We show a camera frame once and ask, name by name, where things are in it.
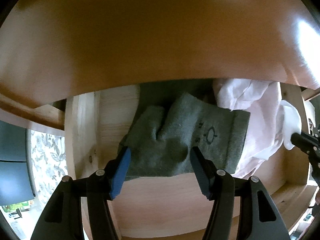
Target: wooden shelf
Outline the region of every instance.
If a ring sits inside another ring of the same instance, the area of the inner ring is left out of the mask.
[[[301,93],[292,95],[296,88],[287,87],[286,91],[289,98],[295,98],[291,102],[303,105]],[[67,100],[65,143],[68,171],[74,179],[89,176],[116,157],[118,144],[129,130],[138,101],[139,86],[135,85]],[[287,151],[281,147],[255,174],[274,198],[288,229],[305,212],[316,190],[314,186],[305,186],[309,169],[305,157],[298,149]],[[201,194],[193,173],[127,181],[121,194],[109,202],[116,230],[123,239],[201,239],[212,205]],[[239,208],[240,199],[236,198],[234,224]],[[90,235],[86,210],[83,220]]]
[[[13,125],[64,136],[64,115],[50,105],[33,109],[0,94],[0,120]]]

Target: wooden cabinet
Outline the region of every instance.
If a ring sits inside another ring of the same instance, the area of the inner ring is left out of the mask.
[[[309,88],[307,100],[320,87],[318,61],[307,53],[319,45],[309,35],[319,34],[301,0],[19,0],[0,28],[0,120],[65,135],[69,174],[87,177],[116,156],[136,84],[274,80]],[[284,91],[307,130],[300,88]],[[64,98],[65,113],[50,105]],[[257,171],[288,229],[316,190],[306,186],[308,165],[299,150],[281,148]],[[124,239],[178,240],[202,237],[212,203],[194,175],[182,174],[126,182],[110,206]]]
[[[299,86],[281,84],[283,98],[299,111],[303,129],[307,117]],[[114,159],[120,140],[128,132],[139,101],[139,86],[111,88],[67,100],[65,136],[68,172],[84,178]],[[281,147],[257,170],[290,230],[308,208],[317,187],[307,185],[309,161],[294,148]],[[235,239],[239,219],[235,199]],[[123,239],[161,237],[167,240],[201,239],[212,202],[201,194],[194,174],[139,178],[124,183],[121,194],[109,202],[113,221]],[[84,205],[84,229],[90,235]]]

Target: floral pattern fabric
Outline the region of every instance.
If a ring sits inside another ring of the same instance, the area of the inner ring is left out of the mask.
[[[68,174],[64,137],[30,131],[30,151],[33,177],[42,208]]]

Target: pink fabric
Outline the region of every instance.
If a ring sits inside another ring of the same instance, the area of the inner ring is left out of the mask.
[[[244,80],[243,85],[240,79],[220,79],[215,80],[213,89],[219,107],[245,109],[251,113],[244,149],[233,176],[252,176],[265,161],[254,156],[257,153],[271,156],[283,142],[282,125],[279,125],[283,116],[278,114],[282,99],[280,83]]]

